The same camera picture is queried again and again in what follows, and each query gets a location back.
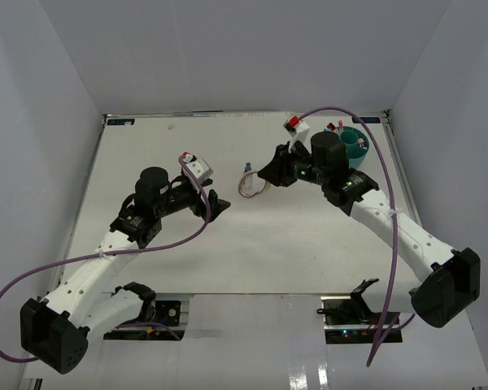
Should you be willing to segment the small blue-capped spray bottle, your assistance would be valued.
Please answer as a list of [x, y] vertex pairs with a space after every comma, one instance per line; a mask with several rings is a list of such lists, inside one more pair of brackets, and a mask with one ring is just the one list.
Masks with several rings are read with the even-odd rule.
[[250, 162], [247, 162], [244, 169], [244, 177], [242, 181], [242, 190], [244, 193], [250, 193], [253, 189], [253, 176], [250, 174], [252, 171], [252, 166]]

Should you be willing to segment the left blue table label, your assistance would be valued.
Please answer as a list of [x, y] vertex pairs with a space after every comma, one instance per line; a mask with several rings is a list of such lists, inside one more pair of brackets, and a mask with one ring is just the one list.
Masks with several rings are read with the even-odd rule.
[[113, 119], [107, 120], [107, 126], [133, 126], [135, 119]]

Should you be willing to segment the beige masking tape roll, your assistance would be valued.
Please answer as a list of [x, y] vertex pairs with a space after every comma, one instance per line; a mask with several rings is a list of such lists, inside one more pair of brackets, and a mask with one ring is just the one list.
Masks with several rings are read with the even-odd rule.
[[242, 175], [242, 177], [239, 180], [238, 185], [237, 185], [238, 194], [241, 197], [247, 198], [247, 199], [250, 199], [253, 197], [258, 197], [258, 196], [264, 194], [265, 192], [267, 192], [269, 190], [269, 188], [271, 186], [269, 182], [258, 177], [257, 171], [252, 170], [252, 171], [250, 171], [250, 174], [252, 174], [252, 176], [253, 176], [253, 189], [251, 190], [250, 193], [244, 193], [242, 190], [242, 181], [243, 181], [243, 177], [244, 177], [245, 173], [243, 173], [243, 175]]

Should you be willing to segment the blue table label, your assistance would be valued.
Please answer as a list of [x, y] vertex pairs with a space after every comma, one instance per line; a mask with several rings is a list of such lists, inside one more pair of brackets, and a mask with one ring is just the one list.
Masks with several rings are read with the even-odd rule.
[[380, 124], [381, 123], [381, 119], [375, 116], [360, 116], [358, 118], [352, 117], [351, 120], [354, 124], [361, 124], [361, 123]]
[[135, 119], [113, 119], [107, 120], [107, 126], [133, 126]]

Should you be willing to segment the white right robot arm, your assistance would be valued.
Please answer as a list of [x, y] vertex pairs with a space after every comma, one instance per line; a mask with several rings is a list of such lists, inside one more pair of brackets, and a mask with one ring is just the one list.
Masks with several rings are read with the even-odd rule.
[[479, 256], [470, 248], [454, 249], [397, 214], [375, 180], [350, 167], [337, 134], [318, 132], [309, 148], [301, 141], [278, 145], [258, 176], [275, 187], [297, 180], [320, 186], [330, 204], [396, 250], [420, 281], [410, 292], [413, 311], [430, 326], [444, 327], [479, 298]]

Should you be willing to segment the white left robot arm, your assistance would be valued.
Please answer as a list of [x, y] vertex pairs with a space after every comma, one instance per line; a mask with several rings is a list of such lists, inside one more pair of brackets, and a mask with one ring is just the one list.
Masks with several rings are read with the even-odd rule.
[[54, 291], [21, 307], [22, 347], [64, 375], [79, 364], [91, 341], [124, 323], [152, 322], [156, 293], [144, 284], [131, 282], [116, 288], [105, 301], [97, 299], [159, 234], [164, 217], [189, 209], [210, 223], [231, 206], [215, 190], [200, 192], [212, 183], [210, 176], [211, 171], [197, 163], [174, 180], [161, 167], [143, 170], [96, 257], [84, 262]]

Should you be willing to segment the teal round divided organizer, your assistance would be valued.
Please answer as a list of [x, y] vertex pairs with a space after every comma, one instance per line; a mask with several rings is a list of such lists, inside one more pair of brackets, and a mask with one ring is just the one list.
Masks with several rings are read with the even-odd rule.
[[[364, 139], [364, 149], [358, 146], [360, 138]], [[339, 133], [339, 139], [346, 147], [346, 156], [349, 162], [349, 167], [358, 169], [369, 151], [370, 144], [367, 136], [357, 128], [344, 126], [343, 131]]]

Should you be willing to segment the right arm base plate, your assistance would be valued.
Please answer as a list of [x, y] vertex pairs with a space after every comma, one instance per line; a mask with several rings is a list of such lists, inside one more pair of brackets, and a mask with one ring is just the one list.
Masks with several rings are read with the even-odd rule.
[[349, 296], [323, 296], [316, 313], [324, 323], [327, 345], [372, 344], [380, 313], [363, 311]]

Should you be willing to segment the right blue table label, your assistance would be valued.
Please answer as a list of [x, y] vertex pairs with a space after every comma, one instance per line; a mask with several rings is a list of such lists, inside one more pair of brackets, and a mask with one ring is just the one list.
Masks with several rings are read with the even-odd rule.
[[381, 119], [375, 116], [360, 116], [358, 118], [352, 117], [351, 120], [354, 124], [361, 124], [361, 123], [380, 124], [381, 123]]

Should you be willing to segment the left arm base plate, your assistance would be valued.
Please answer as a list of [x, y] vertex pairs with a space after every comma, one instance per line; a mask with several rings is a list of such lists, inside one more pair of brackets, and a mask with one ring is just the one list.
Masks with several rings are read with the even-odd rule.
[[181, 341], [185, 334], [188, 304], [183, 301], [156, 301], [155, 314], [147, 324], [124, 323], [103, 336], [104, 340]]

